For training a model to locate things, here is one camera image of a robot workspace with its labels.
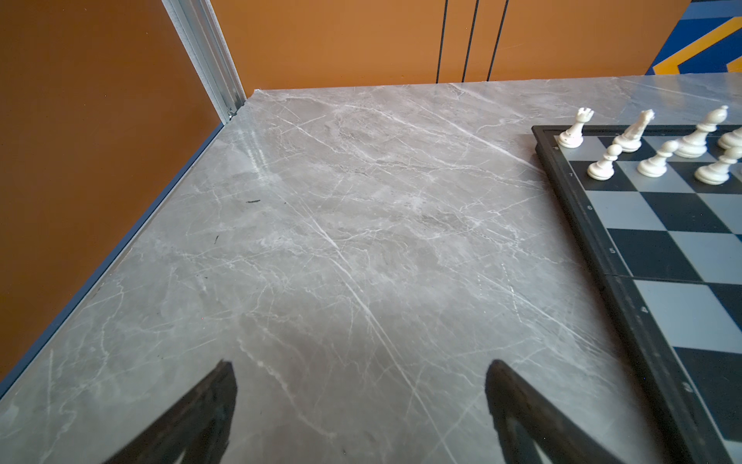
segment chessboard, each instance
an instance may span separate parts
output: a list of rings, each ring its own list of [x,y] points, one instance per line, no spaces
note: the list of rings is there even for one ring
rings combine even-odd
[[[661,177],[637,171],[693,125],[650,125],[607,180],[587,175],[626,126],[534,126],[536,152],[676,462],[742,463],[742,172],[711,186],[695,170],[723,150],[720,125],[699,158],[670,157]]]

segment blue and yellow wall graphic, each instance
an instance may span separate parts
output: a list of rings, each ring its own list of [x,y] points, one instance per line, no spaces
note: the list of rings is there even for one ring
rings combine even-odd
[[[742,0],[694,0],[647,74],[742,72]]]

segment yellow stripe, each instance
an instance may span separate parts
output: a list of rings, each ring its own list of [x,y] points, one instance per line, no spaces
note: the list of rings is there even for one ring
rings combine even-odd
[[[688,44],[684,48],[681,48],[671,56],[668,56],[663,61],[657,63],[652,68],[655,74],[680,74],[680,69],[677,66],[685,62],[686,60],[698,55],[708,47],[711,47],[716,42],[719,42],[724,37],[732,35],[737,30],[742,29],[742,16],[738,18],[732,18],[729,21],[723,23],[721,26],[707,33],[705,36],[700,37],[695,42]]]
[[[742,73],[742,56],[726,63],[726,70],[730,73]]]

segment bishop chess piece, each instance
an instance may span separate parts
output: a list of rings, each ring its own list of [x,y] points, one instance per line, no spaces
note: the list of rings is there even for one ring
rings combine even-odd
[[[639,114],[639,119],[630,125],[620,136],[613,139],[613,143],[621,146],[626,153],[634,153],[642,145],[644,129],[654,119],[654,111],[646,110]]]
[[[742,146],[742,127],[722,135],[716,144],[725,150],[729,150],[733,146]]]
[[[695,177],[710,186],[717,186],[729,180],[729,169],[742,157],[742,147],[735,146],[726,150],[719,161],[696,169]]]
[[[680,147],[675,154],[683,158],[698,158],[706,153],[706,137],[716,130],[716,125],[726,119],[726,110],[729,106],[722,106],[706,115],[706,119],[699,125],[693,134],[686,135],[680,139]]]
[[[608,180],[613,174],[613,162],[618,159],[618,155],[621,154],[623,149],[621,145],[613,144],[609,146],[603,154],[603,159],[592,163],[588,167],[588,176],[595,180]]]
[[[667,159],[675,153],[680,144],[677,140],[664,142],[657,154],[647,160],[641,160],[637,165],[637,171],[647,177],[659,177],[667,172]]]
[[[590,108],[577,110],[577,116],[572,127],[559,134],[556,141],[564,148],[577,148],[582,145],[582,127],[593,117],[593,114],[595,114],[595,111]]]

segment black line on wall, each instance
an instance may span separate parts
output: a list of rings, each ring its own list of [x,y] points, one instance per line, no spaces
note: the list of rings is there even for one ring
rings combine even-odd
[[[448,13],[448,0],[443,7],[443,28],[441,29],[441,50],[438,52],[438,70],[436,71],[436,84],[441,76],[441,58],[443,58],[443,38],[446,35],[446,14]]]
[[[469,65],[469,52],[471,51],[471,39],[474,37],[474,25],[476,24],[476,11],[479,9],[479,0],[476,0],[474,5],[474,17],[471,20],[471,31],[469,32],[469,46],[466,48],[466,60],[464,60],[464,73],[462,74],[462,82],[466,79],[466,67]]]
[[[500,45],[500,36],[502,35],[502,25],[505,24],[505,14],[508,12],[508,3],[510,0],[505,0],[505,7],[502,8],[502,19],[500,19],[500,30],[497,31],[497,40],[495,41],[495,49],[492,50],[492,61],[490,61],[490,72],[487,73],[487,81],[492,76],[492,66],[495,64],[495,53],[497,53],[497,45]]]

